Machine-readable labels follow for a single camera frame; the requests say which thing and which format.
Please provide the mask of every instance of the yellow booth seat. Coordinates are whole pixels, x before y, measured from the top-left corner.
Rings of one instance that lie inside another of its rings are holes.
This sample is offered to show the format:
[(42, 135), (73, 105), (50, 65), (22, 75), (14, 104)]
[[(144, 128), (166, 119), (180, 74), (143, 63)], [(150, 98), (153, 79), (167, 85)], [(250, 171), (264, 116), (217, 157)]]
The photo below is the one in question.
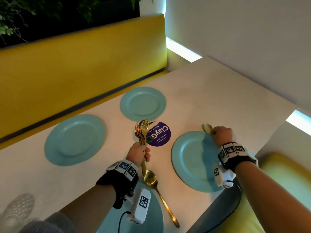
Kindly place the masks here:
[(0, 50), (0, 149), (161, 76), (166, 66), (163, 14)]
[[(311, 173), (279, 154), (272, 154), (262, 170), (311, 210)], [(264, 233), (246, 196), (237, 210), (220, 226), (221, 233)]]

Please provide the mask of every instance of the sleeve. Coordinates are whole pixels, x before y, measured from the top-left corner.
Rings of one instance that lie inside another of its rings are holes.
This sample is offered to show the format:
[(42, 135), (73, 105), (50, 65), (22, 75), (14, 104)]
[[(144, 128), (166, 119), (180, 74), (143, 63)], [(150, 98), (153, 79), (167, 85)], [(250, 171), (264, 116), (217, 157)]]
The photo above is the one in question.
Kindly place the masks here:
[(28, 223), (18, 233), (76, 233), (76, 228), (66, 215), (56, 212), (44, 221)]

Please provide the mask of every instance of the light blue plate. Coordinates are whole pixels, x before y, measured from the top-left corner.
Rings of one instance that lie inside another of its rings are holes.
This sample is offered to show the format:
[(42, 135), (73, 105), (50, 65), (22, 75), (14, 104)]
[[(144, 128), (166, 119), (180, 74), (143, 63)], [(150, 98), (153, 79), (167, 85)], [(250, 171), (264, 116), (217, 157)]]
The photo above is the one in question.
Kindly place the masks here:
[(221, 190), (214, 180), (213, 164), (219, 163), (218, 147), (210, 135), (202, 131), (182, 134), (172, 148), (172, 164), (179, 178), (201, 192)]
[(105, 139), (103, 121), (93, 115), (77, 115), (58, 124), (45, 141), (46, 158), (58, 166), (70, 166), (91, 158)]
[[(135, 189), (146, 188), (150, 190), (145, 184), (137, 183)], [(121, 221), (120, 233), (163, 233), (164, 232), (164, 219), (161, 206), (154, 195), (151, 192), (150, 204), (146, 216), (146, 220), (143, 224), (135, 224), (126, 219), (125, 214)], [(101, 224), (97, 233), (118, 232), (119, 221), (122, 213), (130, 210), (131, 203), (127, 200), (123, 203), (121, 209), (112, 208), (107, 215), (104, 222)]]
[(165, 107), (165, 96), (150, 87), (130, 90), (120, 101), (122, 114), (132, 121), (154, 120), (163, 113)]

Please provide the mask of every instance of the round sticker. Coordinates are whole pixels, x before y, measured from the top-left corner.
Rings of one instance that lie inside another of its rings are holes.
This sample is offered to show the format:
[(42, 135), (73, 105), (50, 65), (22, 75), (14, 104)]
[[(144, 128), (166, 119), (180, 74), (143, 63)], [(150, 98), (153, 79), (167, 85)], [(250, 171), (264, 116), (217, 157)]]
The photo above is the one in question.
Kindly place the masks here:
[(148, 145), (162, 146), (168, 143), (170, 138), (171, 130), (169, 127), (165, 123), (158, 122), (148, 131), (146, 141)]

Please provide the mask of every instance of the tabletop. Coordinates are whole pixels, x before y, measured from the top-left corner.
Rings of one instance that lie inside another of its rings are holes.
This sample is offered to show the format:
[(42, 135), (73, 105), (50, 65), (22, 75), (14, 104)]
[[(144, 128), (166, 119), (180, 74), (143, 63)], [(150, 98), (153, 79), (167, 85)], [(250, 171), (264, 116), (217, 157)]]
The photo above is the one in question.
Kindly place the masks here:
[[(157, 120), (170, 128), (171, 138), (163, 146), (150, 147), (152, 157), (147, 164), (180, 223), (177, 229), (161, 203), (166, 232), (187, 232), (221, 193), (198, 192), (176, 175), (170, 155), (180, 135), (202, 130), (204, 123), (226, 126), (234, 130), (239, 143), (256, 154), (296, 107), (208, 57), (144, 86), (161, 91), (167, 101)], [(137, 138), (135, 123), (120, 111), (122, 96), (83, 113), (100, 117), (107, 128), (102, 147), (83, 163), (60, 167), (45, 158), (44, 143), (55, 126), (0, 150), (0, 212), (16, 196), (31, 193), (35, 207), (30, 217), (45, 219), (91, 188), (107, 166), (123, 159)]]

